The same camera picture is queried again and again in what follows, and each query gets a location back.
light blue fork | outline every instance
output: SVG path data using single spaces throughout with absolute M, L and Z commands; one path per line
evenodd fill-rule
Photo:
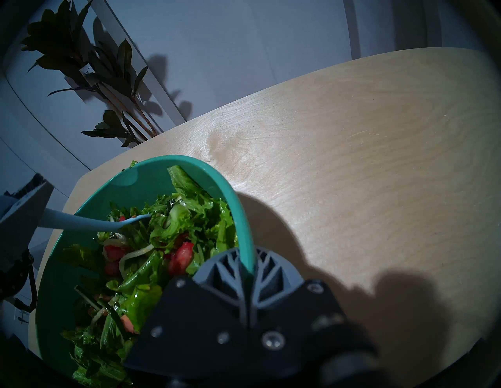
M 120 232 L 120 228 L 132 224 L 145 218 L 150 218 L 150 214 L 139 215 L 125 221 L 111 222 L 94 220 L 63 213 L 57 210 L 45 209 L 38 226 L 40 228 L 64 229 L 64 230 L 93 230 L 102 232 Z

plant leaf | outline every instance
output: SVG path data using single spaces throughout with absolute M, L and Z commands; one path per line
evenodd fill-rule
M 42 21 L 49 23 L 56 23 L 56 14 L 53 10 L 45 10 L 42 14 Z
M 122 147 L 127 147 L 131 142 L 136 142 L 139 144 L 139 141 L 134 136 L 132 131 L 129 129 L 127 131 L 120 122 L 120 118 L 118 115 L 111 110 L 107 110 L 104 112 L 103 121 L 96 125 L 93 131 L 83 131 L 84 135 L 91 137 L 103 137 L 103 138 L 122 138 L 125 139 L 125 142 L 122 144 Z
M 106 57 L 108 62 L 113 67 L 113 70 L 115 72 L 115 76 L 122 77 L 123 76 L 122 70 L 120 69 L 120 65 L 118 64 L 118 61 L 117 61 L 115 55 L 111 51 L 111 48 L 106 43 L 104 43 L 102 41 L 99 41 L 99 44 L 101 45 L 101 47 L 95 47 L 96 50 L 100 53 L 100 55 L 102 52 L 102 54 Z
M 64 31 L 70 31 L 70 2 L 63 0 L 56 13 L 56 23 Z
M 33 64 L 33 66 L 31 66 L 31 67 L 28 69 L 27 73 L 29 73 L 29 72 L 30 72 L 30 70 L 31 70 L 32 68 L 34 68 L 35 66 L 38 66 L 38 62 L 36 62 L 36 61 L 35 61 L 35 63 Z
M 62 31 L 56 24 L 51 22 L 34 22 L 28 24 L 28 34 L 37 38 L 47 46 L 60 45 L 71 48 L 69 31 Z
M 104 121 L 101 121 L 99 124 L 96 124 L 96 129 L 108 129 L 110 126 L 106 124 Z
M 22 51 L 39 51 L 45 55 L 54 55 L 59 57 L 69 57 L 70 47 L 67 44 L 51 42 L 47 43 L 43 38 L 38 36 L 30 36 L 23 39 L 21 44 L 26 45 L 22 47 Z
M 131 89 L 127 81 L 120 77 L 104 78 L 100 77 L 100 81 L 111 86 L 118 93 L 123 94 L 127 98 L 131 98 Z
M 122 126 L 122 123 L 120 122 L 120 119 L 118 118 L 118 115 L 115 113 L 115 111 L 112 111 L 112 110 L 104 111 L 103 121 L 106 124 L 108 124 L 110 127 L 121 127 Z
M 137 94 L 137 89 L 139 88 L 139 84 L 141 83 L 144 75 L 146 74 L 146 71 L 148 70 L 148 66 L 145 66 L 143 70 L 139 72 L 139 74 L 136 77 L 136 81 L 134 82 L 134 89 L 132 92 L 132 96 L 135 96 Z
M 41 68 L 48 70 L 59 70 L 65 76 L 70 77 L 79 87 L 89 87 L 84 76 L 80 73 L 80 67 L 73 58 L 55 57 L 44 55 L 37 59 Z
M 77 44 L 78 40 L 80 39 L 80 32 L 82 31 L 82 26 L 84 24 L 85 16 L 87 16 L 87 12 L 89 11 L 89 7 L 91 6 L 92 1 L 93 0 L 85 4 L 85 7 L 83 7 L 80 13 L 78 14 L 77 22 L 75 24 L 75 29 L 73 30 L 71 35 L 74 44 Z
M 94 51 L 89 51 L 88 54 L 89 63 L 97 74 L 103 77 L 109 77 L 113 74 L 113 71 L 108 68 L 108 66 L 99 59 Z
M 124 74 L 124 78 L 127 83 L 130 84 L 130 62 L 132 60 L 132 47 L 130 47 L 129 42 L 125 39 L 118 47 L 118 64 L 120 69 Z
M 71 10 L 70 10 L 70 29 L 75 29 L 75 24 L 77 23 L 78 12 L 75 8 L 75 2 L 71 2 Z
M 54 93 L 57 93 L 57 92 L 66 92 L 68 90 L 88 90 L 88 91 L 93 91 L 95 92 L 95 90 L 93 88 L 89 88 L 89 87 L 79 87 L 79 88 L 69 88 L 69 89 L 59 89 L 59 90 L 54 90 L 53 92 L 50 92 L 49 94 L 47 94 L 47 97 L 54 94 Z

teal bowl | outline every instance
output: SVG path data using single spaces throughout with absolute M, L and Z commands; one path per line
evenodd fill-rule
M 175 191 L 167 172 L 167 167 L 174 165 L 181 166 L 213 198 L 228 203 L 235 221 L 242 264 L 252 273 L 256 259 L 254 243 L 240 200 L 220 173 L 198 159 L 168 155 L 139 162 L 106 182 L 75 214 L 104 219 L 110 212 L 110 201 L 119 206 L 139 208 L 144 202 L 153 203 L 157 194 Z M 36 333 L 40 356 L 47 365 L 67 376 L 71 376 L 77 366 L 70 358 L 73 344 L 63 339 L 60 333 L 75 327 L 72 306 L 78 295 L 73 288 L 80 284 L 80 275 L 89 272 L 61 263 L 57 257 L 63 248 L 75 243 L 97 248 L 94 236 L 95 232 L 64 231 L 48 258 L 38 290 Z

bowl rim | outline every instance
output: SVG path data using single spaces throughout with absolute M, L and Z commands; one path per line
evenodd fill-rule
M 236 229 L 236 234 L 238 236 L 238 248 L 240 251 L 240 262 L 242 263 L 243 267 L 248 272 L 248 274 L 245 274 L 245 275 L 246 276 L 252 275 L 254 272 L 254 265 L 256 264 L 256 254 L 255 254 L 255 248 L 254 248 L 254 241 L 253 241 L 252 234 L 250 231 L 250 225 L 248 223 L 247 216 L 245 215 L 245 211 L 244 211 L 243 206 L 238 198 L 238 195 L 233 190 L 232 186 L 228 183 L 226 178 L 219 171 L 217 171 L 214 167 L 212 167 L 208 163 L 205 163 L 204 161 L 202 161 L 200 159 L 196 159 L 196 158 L 193 158 L 191 156 L 185 156 L 185 155 L 155 156 L 153 158 L 149 158 L 149 159 L 145 159 L 141 162 L 137 162 L 136 164 L 134 164 L 134 166 L 128 167 L 128 168 L 134 169 L 139 165 L 154 163 L 154 162 L 159 161 L 159 160 L 182 161 L 182 162 L 193 164 L 196 167 L 203 170 L 216 183 L 216 185 L 219 187 L 219 189 L 223 193 L 223 195 L 228 203 L 228 207 L 233 215 L 233 219 L 234 220 L 235 220 L 235 218 L 237 219 L 237 221 L 235 222 L 235 229 Z M 107 186 L 113 180 L 117 179 L 118 176 L 122 173 L 123 173 L 123 171 L 118 172 L 112 178 L 108 179 L 105 183 L 103 183 L 99 189 L 97 189 L 89 198 L 87 198 L 85 200 L 85 202 L 78 208 L 78 210 L 75 212 L 75 214 L 77 214 L 80 210 L 82 210 L 82 208 L 87 204 L 87 202 L 89 202 L 92 199 L 92 197 L 94 197 L 100 191 L 104 190 L 105 186 Z M 52 251 L 51 251 L 51 255 L 54 252 L 54 249 L 56 248 L 60 239 L 61 239 L 61 236 L 59 236 L 56 243 L 54 244 Z

plant stem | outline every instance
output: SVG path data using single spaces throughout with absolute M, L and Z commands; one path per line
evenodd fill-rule
M 110 93 L 110 95 L 113 97 L 113 99 L 114 99 L 116 102 L 118 102 L 118 104 L 122 107 L 122 109 L 124 110 L 124 112 L 127 112 L 127 114 L 128 114 L 130 117 L 132 117 L 132 118 L 134 119 L 134 121 L 135 121 L 136 123 L 138 123 L 138 124 L 139 124 L 139 125 L 140 125 L 140 126 L 141 126 L 141 127 L 142 127 L 145 131 L 146 131 L 146 133 L 147 133 L 150 137 L 154 138 L 154 137 L 156 136 L 156 135 L 154 135 L 154 134 L 153 134 L 153 133 L 152 133 L 152 132 L 151 132 L 151 131 L 150 131 L 150 130 L 149 130 L 149 129 L 148 129 L 148 128 L 147 128 L 147 127 L 143 124 L 143 123 L 141 123 L 141 121 L 140 121 L 140 120 L 139 120 L 139 119 L 138 119 L 138 118 L 137 118 L 134 114 L 132 114 L 131 112 L 129 112 L 129 110 L 127 109 L 127 107 L 126 107 L 124 104 L 122 104 L 122 102 L 121 102 L 118 98 L 116 98 L 116 97 L 113 95 L 113 93 L 112 93 L 112 92 L 111 92 L 111 91 L 110 91 L 110 90 L 106 87 L 106 85 L 104 85 L 103 83 L 101 83 L 101 84 L 102 84 L 102 85 L 103 85 L 103 87 L 104 87 L 104 88 L 105 88 L 105 89 L 106 89 L 106 90 Z
M 120 117 L 121 116 L 120 109 L 118 109 L 117 106 L 111 102 L 111 100 L 101 91 L 101 89 L 99 89 L 97 85 L 95 86 L 95 88 L 97 89 L 96 91 L 99 93 L 99 95 L 106 101 L 108 101 L 108 103 L 112 106 L 112 108 L 114 108 L 115 113 L 118 115 L 118 117 Z M 142 132 L 134 126 L 134 124 L 130 123 L 130 125 L 132 129 L 136 132 L 136 134 L 138 134 L 141 137 L 141 139 L 143 139 L 144 141 L 148 141 L 148 138 L 144 136 Z
M 143 119 L 146 120 L 146 122 L 148 123 L 148 125 L 150 126 L 150 128 L 153 130 L 153 132 L 155 133 L 155 135 L 158 135 L 158 132 L 156 131 L 156 128 L 151 125 L 150 121 L 148 120 L 148 118 L 146 117 L 146 115 L 143 113 L 143 110 L 141 109 L 141 107 L 137 103 L 137 100 L 135 98 L 133 98 L 132 102 L 136 106 L 136 108 L 137 108 L 138 112 L 141 114 L 141 116 L 143 116 Z

